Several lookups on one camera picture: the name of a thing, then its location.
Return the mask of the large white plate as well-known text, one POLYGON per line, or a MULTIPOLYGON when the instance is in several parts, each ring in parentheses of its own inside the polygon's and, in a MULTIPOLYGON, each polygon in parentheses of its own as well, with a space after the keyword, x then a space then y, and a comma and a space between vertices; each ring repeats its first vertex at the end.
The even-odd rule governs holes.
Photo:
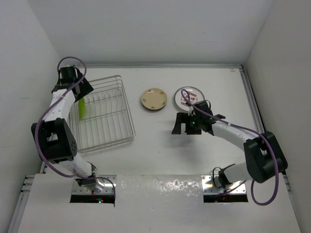
POLYGON ((193 86, 184 86, 176 90, 173 100, 176 108, 180 112, 188 112, 190 105, 188 101, 195 104, 205 99, 201 90, 193 86))

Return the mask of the lime green plate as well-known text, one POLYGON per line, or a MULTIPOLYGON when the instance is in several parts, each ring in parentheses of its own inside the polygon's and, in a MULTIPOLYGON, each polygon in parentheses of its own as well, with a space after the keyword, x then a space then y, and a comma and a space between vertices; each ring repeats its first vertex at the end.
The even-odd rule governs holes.
POLYGON ((79 115, 79 120, 83 120, 86 115, 86 101, 84 98, 81 98, 78 101, 78 115, 79 115))

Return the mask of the beige plate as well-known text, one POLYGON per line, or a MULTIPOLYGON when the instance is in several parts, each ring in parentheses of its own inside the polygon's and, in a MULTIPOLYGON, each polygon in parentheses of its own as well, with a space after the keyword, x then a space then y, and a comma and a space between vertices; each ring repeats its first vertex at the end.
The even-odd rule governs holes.
POLYGON ((160 88, 150 88, 141 95, 142 106, 149 111, 159 111, 163 109, 167 102, 167 94, 160 88))

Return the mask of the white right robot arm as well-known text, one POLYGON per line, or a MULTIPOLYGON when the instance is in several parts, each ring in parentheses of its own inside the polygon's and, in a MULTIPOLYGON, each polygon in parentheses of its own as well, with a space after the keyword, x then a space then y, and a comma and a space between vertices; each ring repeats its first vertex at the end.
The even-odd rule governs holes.
POLYGON ((172 134, 181 134, 182 124, 185 125, 187 135, 206 132, 230 142, 244 152, 244 163, 220 169, 215 183, 218 188, 226 188, 233 182, 244 180, 263 183, 288 168, 287 160, 273 133, 258 133, 236 127, 225 116, 214 115, 205 100, 195 103, 187 113, 176 114, 172 134))

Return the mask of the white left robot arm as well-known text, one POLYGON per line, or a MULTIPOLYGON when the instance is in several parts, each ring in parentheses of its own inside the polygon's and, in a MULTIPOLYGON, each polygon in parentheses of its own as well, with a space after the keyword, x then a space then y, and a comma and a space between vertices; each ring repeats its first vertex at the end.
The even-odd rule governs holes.
POLYGON ((70 172, 68 177, 76 176, 80 187, 94 193, 98 184, 96 167, 81 157, 68 126, 71 107, 92 91, 93 87, 78 68, 60 68, 50 107, 40 121, 31 126, 31 131, 39 156, 46 165, 60 164, 70 172))

